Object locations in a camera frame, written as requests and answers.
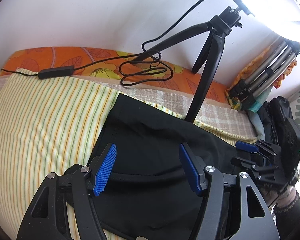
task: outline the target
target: black fabric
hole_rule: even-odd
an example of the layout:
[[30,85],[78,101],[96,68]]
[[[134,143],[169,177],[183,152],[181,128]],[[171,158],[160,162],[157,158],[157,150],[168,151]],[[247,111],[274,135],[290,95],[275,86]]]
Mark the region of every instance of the black fabric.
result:
[[279,145],[274,116],[277,115],[275,109],[271,109],[268,102],[264,102],[261,108],[257,111],[263,128],[265,130],[265,141]]
[[279,209],[274,207],[274,214],[276,216],[277,229],[280,239],[284,240],[293,231],[300,221],[300,197],[299,193],[294,201],[285,208]]
[[122,94],[89,162],[109,142],[117,146],[117,159],[94,204],[102,226],[128,239],[188,239],[202,198],[186,180],[178,158],[180,143],[188,143],[195,155],[224,173],[235,172],[230,160],[239,154],[212,133]]
[[268,116],[268,113],[266,111],[267,104],[268,104],[267,102],[264,102],[263,105],[257,111],[257,114],[259,115],[260,120],[263,124],[263,129],[265,130],[265,141],[268,143],[272,143],[271,121],[270,121],[270,117]]
[[293,119],[290,103],[286,98],[279,96],[277,98],[273,98],[269,105],[271,112],[273,113],[275,129],[278,135],[278,144],[282,147],[285,133],[285,119],[287,117]]

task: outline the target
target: black cable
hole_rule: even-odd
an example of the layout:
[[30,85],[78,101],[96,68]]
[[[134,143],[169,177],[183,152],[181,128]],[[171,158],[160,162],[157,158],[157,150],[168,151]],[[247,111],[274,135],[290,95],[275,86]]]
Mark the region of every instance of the black cable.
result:
[[17,74],[20,74],[20,75],[23,75],[23,76],[27,76],[27,77],[35,77],[37,76],[38,74],[26,74],[26,73],[22,73],[22,72],[19,72],[19,71],[11,71],[11,70],[6,70],[6,69],[1,69],[2,71],[5,71],[5,72],[9,72],[9,73],[17,73]]
[[[113,59],[120,59],[120,58],[129,58],[129,57],[138,57],[140,55],[144,55],[144,53],[148,53],[149,54],[149,57],[152,58],[152,61],[136,61],[136,60],[128,60],[128,61],[125,61],[123,63],[120,64],[119,66],[119,72],[120,74],[123,76],[123,78],[120,80],[120,84],[123,85],[123,86],[133,86],[133,85],[137,85],[137,84],[140,84],[140,83],[144,83],[144,82],[149,82],[149,81],[157,81],[157,82],[160,82],[160,81],[167,81],[169,79],[171,79],[173,77],[173,69],[167,65],[166,63],[162,62],[161,61],[161,53],[157,50],[149,50],[149,51],[146,51],[145,49],[145,45],[148,44],[148,43],[151,43],[151,42],[154,42],[154,41],[157,41],[159,39],[161,39],[163,36],[165,36],[168,32],[170,32],[175,26],[177,26],[194,8],[196,8],[200,3],[202,3],[204,0],[199,0],[197,1],[193,6],[191,6],[191,8],[189,8],[189,10],[187,10],[170,28],[168,28],[168,30],[166,30],[163,34],[161,34],[159,37],[155,38],[155,39],[152,39],[152,40],[149,40],[149,41],[145,41],[142,45],[141,45],[141,48],[143,50],[142,53],[139,53],[139,54],[133,54],[133,55],[127,55],[127,56],[119,56],[119,57],[112,57],[112,58],[106,58],[106,59],[102,59],[102,60],[98,60],[98,61],[94,61],[94,62],[91,62],[87,65],[84,65],[84,66],[81,66],[81,67],[78,67],[78,68],[75,68],[74,70],[80,70],[80,69],[84,69],[84,68],[87,68],[91,65],[94,65],[94,64],[97,64],[97,63],[101,63],[101,62],[105,62],[105,61],[108,61],[108,60],[113,60]],[[155,54],[158,54],[158,57],[155,57],[153,55],[150,54],[150,52],[155,52]],[[146,70],[142,70],[142,71],[139,71],[139,72],[136,72],[136,73],[131,73],[131,74],[126,74],[122,71],[122,66],[125,65],[125,64],[128,64],[128,63],[131,63],[131,64],[150,64],[150,67],[149,69],[146,69]],[[25,74],[25,73],[22,73],[22,72],[19,72],[19,71],[10,71],[10,70],[5,70],[5,69],[1,69],[2,71],[5,71],[5,72],[9,72],[9,73],[18,73],[18,74],[21,74],[23,76],[37,76],[38,74]],[[132,77],[132,76],[150,76],[150,75],[156,75],[156,74],[162,74],[162,73],[165,73],[167,71],[170,71],[170,76],[168,76],[167,78],[163,78],[163,79],[145,79],[145,80],[140,80],[140,81],[137,81],[137,82],[134,82],[134,83],[123,83],[123,81],[128,78],[128,77]]]
[[191,6],[189,8],[189,10],[187,10],[168,30],[166,30],[164,33],[162,33],[159,37],[153,39],[153,40],[149,40],[149,41],[145,41],[141,47],[142,50],[144,52],[146,52],[145,50],[145,45],[154,41],[157,41],[159,39],[161,39],[164,35],[166,35],[169,31],[171,31],[174,27],[176,27],[194,8],[196,8],[200,3],[202,3],[204,0],[199,0],[197,1],[193,6]]

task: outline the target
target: white wall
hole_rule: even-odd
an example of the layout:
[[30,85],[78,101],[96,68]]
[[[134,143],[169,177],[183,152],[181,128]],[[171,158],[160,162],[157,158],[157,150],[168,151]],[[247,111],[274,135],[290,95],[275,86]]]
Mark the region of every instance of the white wall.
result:
[[[14,51],[43,46],[86,46],[141,52],[141,43],[163,33],[197,0],[3,0],[0,3],[0,68]],[[206,0],[173,31],[210,20],[233,0]],[[243,12],[243,28],[226,38],[215,80],[230,84],[240,69],[276,34]],[[191,68],[207,35],[163,53],[163,59]]]

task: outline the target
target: orange bedsheet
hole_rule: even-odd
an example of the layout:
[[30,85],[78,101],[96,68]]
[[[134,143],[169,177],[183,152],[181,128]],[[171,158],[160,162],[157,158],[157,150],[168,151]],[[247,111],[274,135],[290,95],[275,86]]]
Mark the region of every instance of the orange bedsheet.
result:
[[[98,61],[104,58],[125,56],[126,52],[109,50],[109,49],[96,49],[84,47],[45,47],[35,49],[25,49],[15,52],[10,56],[4,68],[7,70],[15,71],[18,68],[25,68],[34,72],[39,72],[42,69],[53,68],[59,66],[74,65],[75,67],[83,66],[93,61]],[[102,78],[118,79],[122,78],[119,73],[119,65],[127,61],[127,58],[110,60],[106,62],[97,63],[90,67],[74,72],[75,75],[83,76],[98,76]],[[151,81],[146,84],[154,87],[162,87],[171,90],[184,92],[187,94],[194,94],[200,77],[200,74],[193,74],[189,69],[182,68],[178,65],[165,62],[174,70],[173,78],[168,81]],[[126,64],[122,67],[125,73],[134,73],[140,71],[144,65]],[[7,72],[0,72],[0,75],[7,75]],[[166,78],[169,74],[153,75],[153,78],[158,80]],[[139,81],[147,77],[129,77],[126,81]],[[226,86],[217,82],[212,82],[207,98],[213,99],[221,103],[227,103],[225,97]]]

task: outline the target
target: blue cloth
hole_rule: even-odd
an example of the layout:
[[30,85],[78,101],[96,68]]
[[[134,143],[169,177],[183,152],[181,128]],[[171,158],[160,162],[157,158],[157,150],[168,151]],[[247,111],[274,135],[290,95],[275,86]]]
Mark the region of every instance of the blue cloth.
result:
[[261,122],[261,119],[257,113],[254,113],[250,110],[247,110],[248,117],[250,119],[250,122],[253,124],[254,128],[256,129],[258,140],[265,140],[265,130],[263,128],[263,124]]
[[256,102],[250,106],[249,110],[256,113],[259,108],[263,105],[263,103],[267,100],[270,92],[271,92],[272,86],[268,87],[265,91],[263,91],[257,98]]

